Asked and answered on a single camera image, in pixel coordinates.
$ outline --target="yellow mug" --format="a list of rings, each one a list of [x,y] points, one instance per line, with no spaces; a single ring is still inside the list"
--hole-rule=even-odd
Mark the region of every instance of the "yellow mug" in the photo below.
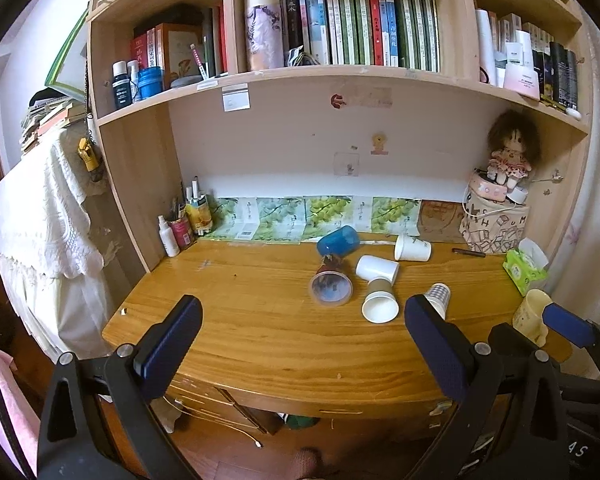
[[[549,329],[542,322],[544,308],[553,300],[542,290],[532,288],[513,315],[513,328],[539,347],[546,343]]]

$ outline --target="blue gripper pad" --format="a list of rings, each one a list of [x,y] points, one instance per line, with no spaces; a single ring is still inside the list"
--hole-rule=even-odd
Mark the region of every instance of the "blue gripper pad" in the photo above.
[[[457,326],[445,322],[421,294],[407,300],[404,324],[442,392],[462,402],[475,375],[471,343]]]
[[[183,296],[162,323],[153,325],[142,336],[134,371],[144,400],[149,402],[165,394],[201,327],[200,300]]]
[[[544,308],[542,321],[578,348],[591,346],[596,342],[593,327],[558,304],[552,303]]]

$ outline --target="wooden floor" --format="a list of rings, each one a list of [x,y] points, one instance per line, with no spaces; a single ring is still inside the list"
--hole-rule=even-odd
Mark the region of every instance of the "wooden floor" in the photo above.
[[[19,380],[43,396],[53,365],[21,325],[11,354]],[[102,407],[125,466],[142,474],[115,410],[106,402]],[[302,447],[320,450],[330,480],[401,480],[430,444],[405,442],[403,433],[401,420],[323,419],[305,430],[283,428],[273,436],[254,433],[264,445],[259,449],[237,431],[182,415],[171,439],[203,480],[286,480],[293,456]]]

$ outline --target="pink towel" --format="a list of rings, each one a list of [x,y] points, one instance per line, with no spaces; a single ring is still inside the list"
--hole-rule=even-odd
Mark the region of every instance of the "pink towel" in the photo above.
[[[24,455],[27,457],[29,465],[33,469],[33,473],[37,474],[36,465],[38,462],[38,434],[40,433],[40,420],[27,402],[27,399],[25,399],[20,387],[16,384],[16,379],[13,377],[11,369],[9,368],[12,362],[13,357],[0,350],[0,390],[4,397],[4,403],[7,405],[13,429],[18,435],[20,446],[22,447]],[[20,469],[1,424],[0,445],[16,467]]]

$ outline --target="doll's hair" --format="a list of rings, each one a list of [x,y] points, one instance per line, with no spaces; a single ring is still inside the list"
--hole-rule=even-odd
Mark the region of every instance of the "doll's hair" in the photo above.
[[[489,151],[496,152],[504,148],[504,142],[509,138],[512,131],[517,130],[522,137],[522,145],[525,147],[525,158],[532,166],[540,161],[540,135],[534,122],[523,114],[514,110],[504,112],[496,119],[489,130],[487,142]]]

